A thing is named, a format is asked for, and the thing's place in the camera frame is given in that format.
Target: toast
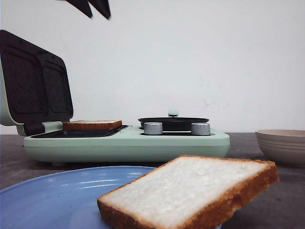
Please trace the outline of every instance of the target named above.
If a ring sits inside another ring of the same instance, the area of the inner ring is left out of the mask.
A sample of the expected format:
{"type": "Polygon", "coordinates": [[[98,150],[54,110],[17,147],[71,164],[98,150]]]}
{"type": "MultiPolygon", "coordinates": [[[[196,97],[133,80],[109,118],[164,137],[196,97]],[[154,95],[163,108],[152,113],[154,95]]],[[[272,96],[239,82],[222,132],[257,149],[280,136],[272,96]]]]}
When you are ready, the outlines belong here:
{"type": "Polygon", "coordinates": [[[274,162],[180,156],[97,204],[117,229],[214,229],[278,181],[274,162]]]}
{"type": "Polygon", "coordinates": [[[85,121],[79,120],[62,124],[63,130],[113,130],[122,126],[122,120],[85,121]]]}

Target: table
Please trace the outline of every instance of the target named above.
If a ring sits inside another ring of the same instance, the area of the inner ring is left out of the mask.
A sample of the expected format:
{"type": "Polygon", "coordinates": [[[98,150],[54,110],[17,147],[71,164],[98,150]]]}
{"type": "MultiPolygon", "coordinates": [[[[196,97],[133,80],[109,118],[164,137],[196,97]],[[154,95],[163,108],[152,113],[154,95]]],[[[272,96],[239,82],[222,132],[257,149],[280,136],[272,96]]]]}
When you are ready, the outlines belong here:
{"type": "MultiPolygon", "coordinates": [[[[254,133],[229,133],[231,146],[227,157],[267,160],[260,151],[254,133]]],[[[23,137],[1,135],[1,189],[27,179],[67,170],[133,165],[157,167],[164,162],[150,163],[69,163],[53,167],[50,163],[27,158],[23,137]]],[[[258,195],[251,203],[235,212],[222,229],[304,229],[305,167],[277,165],[280,182],[258,195]]]]}

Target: black nonstick plate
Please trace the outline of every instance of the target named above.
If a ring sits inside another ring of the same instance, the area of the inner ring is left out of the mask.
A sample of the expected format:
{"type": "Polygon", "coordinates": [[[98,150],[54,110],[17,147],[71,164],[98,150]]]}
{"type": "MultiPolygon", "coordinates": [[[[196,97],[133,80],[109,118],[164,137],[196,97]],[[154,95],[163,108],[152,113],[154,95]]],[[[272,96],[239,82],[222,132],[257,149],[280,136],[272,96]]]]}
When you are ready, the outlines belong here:
{"type": "Polygon", "coordinates": [[[207,118],[182,118],[182,117],[157,117],[157,118],[139,118],[141,129],[144,129],[144,123],[158,122],[162,123],[163,131],[189,131],[192,123],[206,123],[207,118]]]}

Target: ceramic bowl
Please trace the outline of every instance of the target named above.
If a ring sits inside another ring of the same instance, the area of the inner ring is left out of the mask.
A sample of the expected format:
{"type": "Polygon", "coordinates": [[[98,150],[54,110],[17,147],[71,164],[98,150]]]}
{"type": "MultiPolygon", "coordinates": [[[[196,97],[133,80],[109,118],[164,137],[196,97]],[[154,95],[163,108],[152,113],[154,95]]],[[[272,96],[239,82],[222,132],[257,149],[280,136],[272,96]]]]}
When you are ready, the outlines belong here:
{"type": "Polygon", "coordinates": [[[270,160],[290,166],[305,166],[304,130],[258,130],[256,138],[270,160]]]}

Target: white bread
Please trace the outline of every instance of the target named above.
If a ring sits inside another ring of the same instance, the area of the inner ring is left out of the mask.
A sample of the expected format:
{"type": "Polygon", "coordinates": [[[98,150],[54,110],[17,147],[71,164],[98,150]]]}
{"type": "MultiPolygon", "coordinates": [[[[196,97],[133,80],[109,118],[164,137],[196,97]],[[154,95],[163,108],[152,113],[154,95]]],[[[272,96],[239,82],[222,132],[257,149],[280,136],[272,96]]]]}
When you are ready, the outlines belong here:
{"type": "Polygon", "coordinates": [[[63,130],[113,130],[122,126],[122,120],[88,121],[79,120],[63,123],[63,130]]]}
{"type": "Polygon", "coordinates": [[[117,229],[214,229],[278,181],[274,162],[180,156],[97,204],[117,229]]]}

